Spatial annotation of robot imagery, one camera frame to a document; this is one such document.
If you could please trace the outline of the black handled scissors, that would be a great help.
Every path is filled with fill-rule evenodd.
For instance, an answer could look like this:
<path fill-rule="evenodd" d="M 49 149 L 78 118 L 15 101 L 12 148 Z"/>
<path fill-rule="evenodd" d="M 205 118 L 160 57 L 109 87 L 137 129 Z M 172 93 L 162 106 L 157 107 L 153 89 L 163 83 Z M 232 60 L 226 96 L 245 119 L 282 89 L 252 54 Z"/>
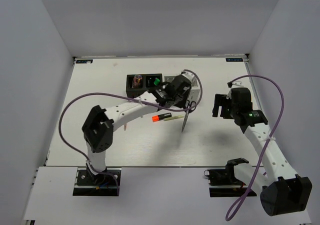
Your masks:
<path fill-rule="evenodd" d="M 186 108 L 185 116 L 184 116 L 182 127 L 181 127 L 181 132 L 182 133 L 185 130 L 189 114 L 192 113 L 197 108 L 197 102 L 196 101 L 187 100 L 185 108 Z"/>

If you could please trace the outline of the green black highlighter marker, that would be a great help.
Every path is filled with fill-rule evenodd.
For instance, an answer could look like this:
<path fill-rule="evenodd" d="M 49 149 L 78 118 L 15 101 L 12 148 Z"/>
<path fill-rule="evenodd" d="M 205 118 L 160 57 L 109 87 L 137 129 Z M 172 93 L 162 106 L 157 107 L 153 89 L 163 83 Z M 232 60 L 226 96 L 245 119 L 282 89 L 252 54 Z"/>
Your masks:
<path fill-rule="evenodd" d="M 159 78 L 155 78 L 153 84 L 155 86 L 158 86 L 161 83 L 161 80 Z"/>

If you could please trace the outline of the yellow slim highlighter pen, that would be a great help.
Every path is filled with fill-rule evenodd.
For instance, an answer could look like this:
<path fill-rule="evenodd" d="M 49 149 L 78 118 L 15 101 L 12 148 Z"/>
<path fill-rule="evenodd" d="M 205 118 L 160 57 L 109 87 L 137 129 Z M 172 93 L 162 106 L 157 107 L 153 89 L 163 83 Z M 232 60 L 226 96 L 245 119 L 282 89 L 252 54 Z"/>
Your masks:
<path fill-rule="evenodd" d="M 172 116 L 172 117 L 167 117 L 165 119 L 163 119 L 163 121 L 171 121 L 171 120 L 177 120 L 177 119 L 182 119 L 184 118 L 185 115 L 176 115 L 176 116 Z"/>

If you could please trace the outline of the orange black highlighter marker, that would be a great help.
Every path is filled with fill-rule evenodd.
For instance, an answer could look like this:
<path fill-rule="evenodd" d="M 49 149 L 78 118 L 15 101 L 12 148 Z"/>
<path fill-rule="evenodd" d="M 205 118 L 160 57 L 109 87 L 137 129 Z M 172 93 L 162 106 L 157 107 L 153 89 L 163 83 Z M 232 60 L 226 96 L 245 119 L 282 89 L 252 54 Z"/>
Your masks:
<path fill-rule="evenodd" d="M 172 114 L 170 112 L 163 113 L 163 114 L 153 116 L 152 121 L 159 122 L 159 121 L 163 121 L 164 119 L 171 118 L 171 117 L 172 117 Z"/>

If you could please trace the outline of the pink transparent glue tube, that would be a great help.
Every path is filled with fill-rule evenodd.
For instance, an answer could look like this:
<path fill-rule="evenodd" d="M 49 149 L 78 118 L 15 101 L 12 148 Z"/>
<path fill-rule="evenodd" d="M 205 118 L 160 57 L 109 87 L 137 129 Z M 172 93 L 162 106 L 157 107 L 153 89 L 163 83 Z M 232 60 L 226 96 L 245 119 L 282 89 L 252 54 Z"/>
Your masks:
<path fill-rule="evenodd" d="M 143 87 L 143 76 L 141 74 L 134 75 L 132 79 L 132 88 L 139 89 Z"/>

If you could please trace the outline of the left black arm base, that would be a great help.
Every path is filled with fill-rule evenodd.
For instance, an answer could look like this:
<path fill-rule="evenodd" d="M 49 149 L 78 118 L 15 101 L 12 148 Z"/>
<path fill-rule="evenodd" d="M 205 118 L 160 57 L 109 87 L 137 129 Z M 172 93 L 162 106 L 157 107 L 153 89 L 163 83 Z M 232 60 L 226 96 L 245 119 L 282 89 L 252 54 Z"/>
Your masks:
<path fill-rule="evenodd" d="M 112 176 L 98 174 L 92 178 L 89 172 L 78 169 L 75 177 L 74 197 L 118 197 L 120 194 L 121 169 L 108 169 Z"/>

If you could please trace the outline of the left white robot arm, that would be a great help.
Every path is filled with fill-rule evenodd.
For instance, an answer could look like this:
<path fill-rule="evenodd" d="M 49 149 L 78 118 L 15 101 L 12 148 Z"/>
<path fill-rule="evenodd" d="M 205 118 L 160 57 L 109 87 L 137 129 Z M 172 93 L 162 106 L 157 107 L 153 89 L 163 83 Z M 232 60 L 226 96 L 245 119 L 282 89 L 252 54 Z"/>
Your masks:
<path fill-rule="evenodd" d="M 106 150 L 113 143 L 114 132 L 124 124 L 161 109 L 185 109 L 186 101 L 192 88 L 195 76 L 183 71 L 172 82 L 152 87 L 139 95 L 137 102 L 127 101 L 120 105 L 102 109 L 99 105 L 89 112 L 82 131 L 87 145 L 86 167 L 88 178 L 99 185 L 106 178 Z"/>

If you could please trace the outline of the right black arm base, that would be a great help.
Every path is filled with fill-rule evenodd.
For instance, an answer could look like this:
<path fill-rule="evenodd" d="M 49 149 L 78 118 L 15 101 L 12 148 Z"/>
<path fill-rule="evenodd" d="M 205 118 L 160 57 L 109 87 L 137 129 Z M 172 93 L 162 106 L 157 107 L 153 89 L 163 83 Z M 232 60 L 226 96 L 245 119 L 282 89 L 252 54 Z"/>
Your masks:
<path fill-rule="evenodd" d="M 211 168 L 203 172 L 203 176 L 208 179 L 211 198 L 240 198 L 245 194 L 251 178 L 245 182 L 236 178 L 235 166 L 238 165 L 252 168 L 245 158 L 235 158 L 227 161 L 223 168 Z"/>

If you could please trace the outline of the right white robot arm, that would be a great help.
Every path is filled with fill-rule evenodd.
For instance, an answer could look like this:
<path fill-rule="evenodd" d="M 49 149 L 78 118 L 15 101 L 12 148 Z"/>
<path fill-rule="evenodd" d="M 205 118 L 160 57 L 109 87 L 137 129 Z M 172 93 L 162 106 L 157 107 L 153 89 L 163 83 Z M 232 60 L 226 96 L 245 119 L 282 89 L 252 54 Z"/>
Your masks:
<path fill-rule="evenodd" d="M 276 139 L 271 135 L 268 120 L 261 110 L 254 110 L 251 92 L 246 87 L 230 89 L 228 94 L 216 94 L 213 117 L 234 120 L 258 154 L 258 165 L 265 173 L 253 168 L 245 158 L 229 160 L 225 166 L 226 180 L 247 185 L 260 198 L 264 211 L 277 216 L 306 209 L 312 190 L 308 177 L 301 177 L 289 164 Z"/>

